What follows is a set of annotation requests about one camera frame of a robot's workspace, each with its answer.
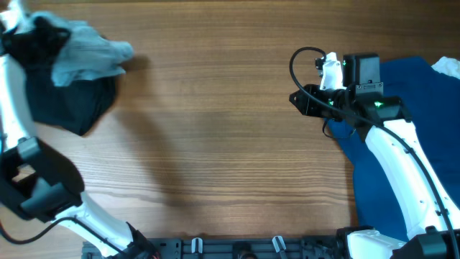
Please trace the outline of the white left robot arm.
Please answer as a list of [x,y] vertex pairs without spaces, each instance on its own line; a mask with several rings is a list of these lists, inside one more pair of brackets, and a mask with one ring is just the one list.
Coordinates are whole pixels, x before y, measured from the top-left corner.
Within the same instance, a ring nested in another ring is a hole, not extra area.
[[36,133],[25,86],[26,69],[52,64],[70,31],[35,18],[32,29],[1,28],[1,203],[24,220],[61,225],[94,245],[104,258],[160,258],[160,251],[129,223],[111,216],[85,191],[81,174],[63,154]]

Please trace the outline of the light blue denim shorts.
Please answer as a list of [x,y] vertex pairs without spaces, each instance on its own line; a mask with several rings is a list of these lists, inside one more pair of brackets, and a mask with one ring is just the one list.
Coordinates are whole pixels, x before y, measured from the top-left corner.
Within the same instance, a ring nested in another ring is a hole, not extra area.
[[86,21],[67,20],[52,12],[32,13],[21,23],[19,31],[34,29],[33,22],[39,18],[70,32],[52,65],[51,79],[57,87],[120,75],[125,72],[121,64],[134,57],[134,49],[128,42],[107,40]]

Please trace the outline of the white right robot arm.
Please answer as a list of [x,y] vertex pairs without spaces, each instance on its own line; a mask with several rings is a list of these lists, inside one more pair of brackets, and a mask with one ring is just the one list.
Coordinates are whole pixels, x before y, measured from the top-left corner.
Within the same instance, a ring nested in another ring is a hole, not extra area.
[[388,237],[371,227],[337,232],[341,258],[458,258],[459,208],[447,194],[418,140],[413,118],[397,96],[383,94],[380,57],[376,53],[345,55],[316,48],[320,84],[300,83],[293,53],[289,72],[298,90],[289,96],[309,117],[346,122],[376,157],[397,199],[408,241]]

